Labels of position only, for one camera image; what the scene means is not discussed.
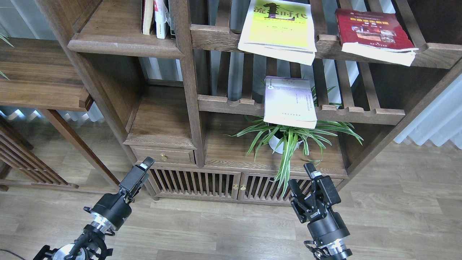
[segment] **book cover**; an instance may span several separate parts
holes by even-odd
[[[357,42],[399,51],[415,49],[393,13],[337,9],[335,15],[342,44]]]
[[[315,128],[317,117],[306,79],[265,78],[265,114],[263,121],[302,128]]]
[[[316,52],[311,6],[251,0],[238,49],[311,65]]]
[[[150,35],[154,25],[154,0],[143,0],[141,33]]]

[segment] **drawer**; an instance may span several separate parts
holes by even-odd
[[[130,148],[140,161],[149,156],[159,163],[195,164],[193,150],[133,145]]]

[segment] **spider plant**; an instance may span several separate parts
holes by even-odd
[[[314,87],[311,89],[313,100],[315,106],[317,106],[316,98],[316,91]],[[321,158],[318,160],[308,160],[311,162],[321,162],[324,157],[324,150],[326,149],[325,144],[329,144],[332,146],[332,143],[325,137],[325,136],[337,136],[337,132],[342,132],[348,135],[352,135],[358,140],[358,142],[362,145],[363,138],[356,134],[353,129],[353,125],[346,122],[336,122],[336,121],[325,121],[325,120],[318,120],[316,127],[314,129],[307,129],[301,127],[294,127],[294,126],[287,126],[287,125],[274,125],[268,124],[263,121],[262,116],[257,116],[256,120],[250,120],[247,115],[245,115],[246,120],[253,123],[252,126],[247,127],[246,129],[229,136],[242,136],[251,132],[256,132],[256,136],[253,142],[250,144],[250,148],[247,151],[246,155],[249,155],[253,149],[255,149],[254,160],[256,160],[258,151],[262,145],[268,144],[271,137],[273,137],[277,132],[282,134],[282,138],[279,140],[278,144],[276,145],[275,150],[280,146],[283,145],[283,153],[282,158],[279,166],[278,173],[274,178],[274,181],[279,180],[278,188],[282,185],[283,187],[283,194],[286,192],[288,187],[288,181],[290,176],[290,160],[295,152],[297,143],[301,140],[303,141],[303,154],[306,157],[308,155],[308,139],[312,139],[320,148],[321,150]]]
[[[8,39],[6,38],[6,35],[2,34],[1,32],[0,32],[0,39],[2,39],[3,41],[5,41],[5,42],[6,42],[7,44],[9,44],[11,47],[14,47],[14,46],[8,41]],[[1,71],[0,71],[0,75],[2,75],[2,76],[3,76],[4,78],[6,78],[7,80],[10,80],[10,79],[8,79],[8,77],[7,77],[3,72],[1,72]]]

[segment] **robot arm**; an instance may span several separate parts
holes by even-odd
[[[92,256],[104,260],[112,255],[112,249],[106,247],[104,237],[115,235],[114,231],[124,224],[132,213],[129,204],[146,182],[148,169],[153,165],[154,159],[147,157],[139,166],[134,166],[119,184],[117,194],[104,194],[93,206],[84,207],[84,210],[93,215],[93,221],[84,227],[82,234],[73,244],[65,245],[59,249],[50,250],[45,245],[35,256],[34,260],[89,260]]]
[[[313,240],[305,241],[305,246],[317,260],[345,260],[352,255],[344,244],[350,232],[340,214],[332,210],[332,205],[341,202],[340,196],[329,176],[322,176],[312,163],[306,163],[304,168],[311,179],[310,193],[302,194],[296,180],[290,180],[289,186],[295,214],[301,223],[309,222]]]

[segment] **book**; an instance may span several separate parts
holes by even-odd
[[[264,122],[310,129],[316,127],[309,80],[267,76],[265,85]]]
[[[171,0],[168,0],[168,9],[169,9],[169,12],[170,12],[170,8],[171,8],[171,4],[170,4],[170,1]],[[175,34],[175,21],[173,19],[173,16],[170,15],[170,22],[169,22],[169,25],[170,25],[170,37],[172,39],[176,39],[176,34]]]
[[[310,66],[316,52],[311,6],[251,0],[237,48]]]
[[[410,66],[418,50],[393,13],[337,9],[342,51]]]
[[[156,36],[159,39],[165,39],[169,32],[167,21],[170,19],[170,14],[166,5],[167,0],[154,1],[154,18],[156,20]]]
[[[141,33],[150,35],[154,28],[154,0],[143,0]]]

